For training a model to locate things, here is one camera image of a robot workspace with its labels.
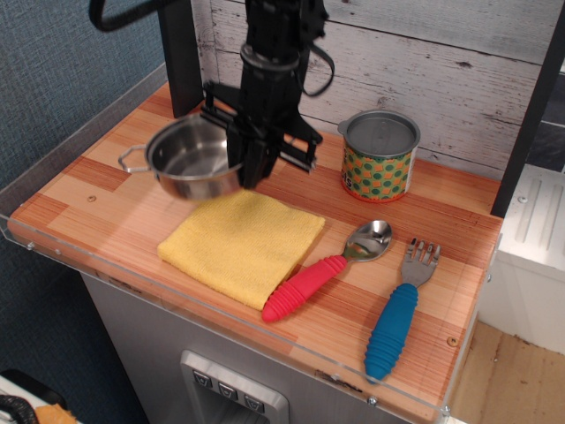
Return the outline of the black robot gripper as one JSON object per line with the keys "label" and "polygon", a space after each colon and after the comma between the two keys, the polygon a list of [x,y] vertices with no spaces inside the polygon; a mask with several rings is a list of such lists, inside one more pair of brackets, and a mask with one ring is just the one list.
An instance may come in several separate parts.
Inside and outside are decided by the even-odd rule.
{"label": "black robot gripper", "polygon": [[322,137],[298,111],[308,61],[261,68],[244,62],[239,87],[207,81],[205,116],[223,126],[229,167],[244,189],[267,178],[279,157],[298,168],[315,167]]}

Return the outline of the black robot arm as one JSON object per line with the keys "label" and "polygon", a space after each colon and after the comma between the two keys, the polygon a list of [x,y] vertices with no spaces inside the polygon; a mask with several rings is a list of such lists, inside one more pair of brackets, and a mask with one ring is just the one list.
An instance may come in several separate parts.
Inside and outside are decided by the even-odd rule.
{"label": "black robot arm", "polygon": [[321,1],[248,1],[247,33],[240,50],[239,87],[209,81],[206,118],[225,127],[228,162],[245,189],[267,178],[277,159],[310,171],[321,135],[298,106],[306,94],[311,54],[335,64],[315,40],[324,36],[328,13]]}

